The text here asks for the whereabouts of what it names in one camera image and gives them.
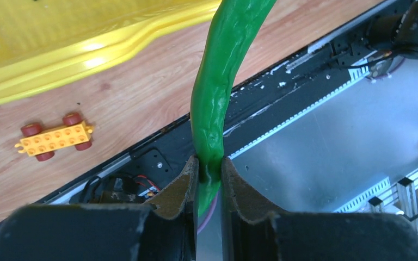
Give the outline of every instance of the red wheel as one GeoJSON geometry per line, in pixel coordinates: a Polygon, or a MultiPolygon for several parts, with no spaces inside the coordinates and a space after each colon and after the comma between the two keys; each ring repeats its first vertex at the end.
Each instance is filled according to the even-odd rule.
{"type": "Polygon", "coordinates": [[[82,122],[79,113],[71,113],[63,117],[63,124],[66,126],[73,126],[82,122]]]}
{"type": "Polygon", "coordinates": [[[84,150],[87,150],[88,148],[90,148],[91,146],[92,146],[92,141],[89,140],[89,141],[86,141],[84,143],[76,144],[75,148],[78,151],[84,151],[84,150]]]}
{"type": "Polygon", "coordinates": [[[41,124],[39,123],[31,123],[20,129],[23,133],[23,136],[30,137],[42,132],[41,124]]]}
{"type": "Polygon", "coordinates": [[[46,153],[43,153],[43,154],[36,155],[36,159],[38,161],[46,161],[46,160],[52,158],[54,155],[55,155],[55,152],[49,151],[49,152],[46,152],[46,153]]]}

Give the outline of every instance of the wood grain surface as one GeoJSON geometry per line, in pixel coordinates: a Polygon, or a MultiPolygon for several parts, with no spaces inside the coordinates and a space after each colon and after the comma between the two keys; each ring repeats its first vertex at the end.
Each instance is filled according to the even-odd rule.
{"type": "MultiPolygon", "coordinates": [[[[381,0],[278,0],[244,60],[239,83],[381,0]]],[[[0,221],[189,112],[209,23],[154,41],[133,59],[55,90],[0,105],[0,221]],[[80,112],[96,127],[92,148],[45,162],[18,154],[20,127],[51,128],[80,112]]]]}

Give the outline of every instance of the yellow basket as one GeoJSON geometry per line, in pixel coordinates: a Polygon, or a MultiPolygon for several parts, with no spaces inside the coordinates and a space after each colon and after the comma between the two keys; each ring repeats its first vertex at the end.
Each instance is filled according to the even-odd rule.
{"type": "Polygon", "coordinates": [[[0,0],[0,104],[110,68],[220,0],[0,0]]]}

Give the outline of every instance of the gray floor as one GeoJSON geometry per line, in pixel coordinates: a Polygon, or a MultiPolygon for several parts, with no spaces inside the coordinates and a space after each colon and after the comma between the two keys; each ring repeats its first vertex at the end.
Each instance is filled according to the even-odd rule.
{"type": "MultiPolygon", "coordinates": [[[[418,61],[350,87],[233,162],[291,211],[333,211],[384,177],[404,177],[418,167],[418,61]]],[[[197,260],[222,260],[219,207],[198,236],[197,260]]]]}

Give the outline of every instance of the green vegetable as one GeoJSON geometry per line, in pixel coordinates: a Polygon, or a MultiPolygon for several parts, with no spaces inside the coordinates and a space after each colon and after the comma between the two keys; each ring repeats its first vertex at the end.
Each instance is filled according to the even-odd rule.
{"type": "Polygon", "coordinates": [[[222,0],[209,28],[190,117],[200,164],[199,215],[220,187],[223,125],[241,62],[276,0],[222,0]]]}

